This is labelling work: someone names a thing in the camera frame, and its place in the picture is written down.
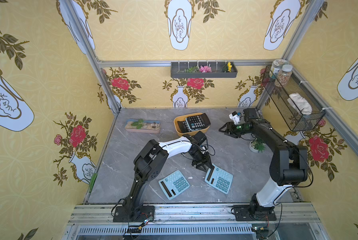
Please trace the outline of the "light blue calculator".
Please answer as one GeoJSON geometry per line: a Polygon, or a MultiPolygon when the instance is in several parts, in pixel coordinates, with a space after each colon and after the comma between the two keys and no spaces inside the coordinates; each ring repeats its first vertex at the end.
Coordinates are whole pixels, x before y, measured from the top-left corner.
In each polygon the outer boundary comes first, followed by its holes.
{"type": "Polygon", "coordinates": [[[188,131],[192,132],[193,129],[192,129],[191,125],[189,124],[189,122],[187,120],[185,120],[185,124],[186,124],[186,127],[187,127],[188,131]]]}
{"type": "Polygon", "coordinates": [[[159,180],[158,183],[169,200],[176,198],[190,187],[188,180],[179,170],[159,180]]]}
{"type": "Polygon", "coordinates": [[[215,164],[212,164],[212,166],[213,168],[207,171],[205,182],[209,186],[227,195],[231,189],[233,175],[215,164]]]}

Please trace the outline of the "large black calculator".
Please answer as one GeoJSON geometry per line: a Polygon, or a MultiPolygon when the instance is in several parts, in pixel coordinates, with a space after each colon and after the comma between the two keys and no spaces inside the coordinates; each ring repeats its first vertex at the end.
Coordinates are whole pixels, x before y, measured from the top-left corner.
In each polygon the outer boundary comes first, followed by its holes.
{"type": "Polygon", "coordinates": [[[193,131],[199,131],[208,128],[211,121],[206,113],[197,114],[195,116],[187,117],[185,120],[189,122],[193,131]]]}

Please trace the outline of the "small black calculator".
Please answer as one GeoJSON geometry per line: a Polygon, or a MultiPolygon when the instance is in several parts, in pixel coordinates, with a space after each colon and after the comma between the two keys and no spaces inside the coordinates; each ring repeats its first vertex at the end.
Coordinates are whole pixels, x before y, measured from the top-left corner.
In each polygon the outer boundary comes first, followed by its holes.
{"type": "Polygon", "coordinates": [[[177,123],[181,133],[183,134],[189,133],[185,121],[178,121],[177,123]]]}

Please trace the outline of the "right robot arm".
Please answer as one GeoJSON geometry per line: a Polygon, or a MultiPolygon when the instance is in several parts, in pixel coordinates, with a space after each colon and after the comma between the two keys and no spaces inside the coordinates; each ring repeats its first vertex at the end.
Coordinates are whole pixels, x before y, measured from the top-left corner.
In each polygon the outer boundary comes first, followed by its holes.
{"type": "Polygon", "coordinates": [[[307,148],[286,140],[267,120],[246,118],[244,123],[238,125],[227,122],[219,132],[235,139],[244,134],[253,134],[263,140],[273,153],[269,166],[270,178],[265,186],[253,195],[250,202],[251,214],[271,211],[277,200],[289,189],[307,180],[307,148]]]}

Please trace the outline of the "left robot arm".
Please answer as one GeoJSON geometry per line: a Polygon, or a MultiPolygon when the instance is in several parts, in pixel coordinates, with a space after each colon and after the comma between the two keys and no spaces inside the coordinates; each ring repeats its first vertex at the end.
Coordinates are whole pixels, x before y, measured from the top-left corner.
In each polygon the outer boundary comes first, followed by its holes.
{"type": "Polygon", "coordinates": [[[202,132],[198,132],[194,136],[185,134],[168,142],[148,141],[134,159],[134,182],[130,193],[122,203],[122,207],[129,217],[132,218],[140,213],[145,188],[159,175],[168,158],[188,153],[192,157],[192,166],[196,169],[205,173],[209,169],[214,169],[208,146],[203,145],[207,143],[208,139],[202,132]]]}

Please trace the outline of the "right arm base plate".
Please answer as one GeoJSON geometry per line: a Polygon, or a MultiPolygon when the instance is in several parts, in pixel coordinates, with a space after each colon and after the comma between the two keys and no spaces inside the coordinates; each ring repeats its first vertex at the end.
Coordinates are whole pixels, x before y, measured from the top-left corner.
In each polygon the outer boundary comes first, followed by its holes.
{"type": "Polygon", "coordinates": [[[276,221],[277,217],[274,207],[264,208],[249,205],[235,205],[231,209],[231,213],[235,216],[236,221],[276,221]]]}

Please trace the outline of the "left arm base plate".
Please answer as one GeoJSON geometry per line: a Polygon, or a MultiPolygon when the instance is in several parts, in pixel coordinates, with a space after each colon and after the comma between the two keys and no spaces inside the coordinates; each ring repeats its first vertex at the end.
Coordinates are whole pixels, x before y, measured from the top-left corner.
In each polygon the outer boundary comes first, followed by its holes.
{"type": "Polygon", "coordinates": [[[155,215],[155,207],[152,205],[141,206],[136,210],[128,210],[123,206],[114,206],[111,210],[114,223],[143,222],[155,215]]]}

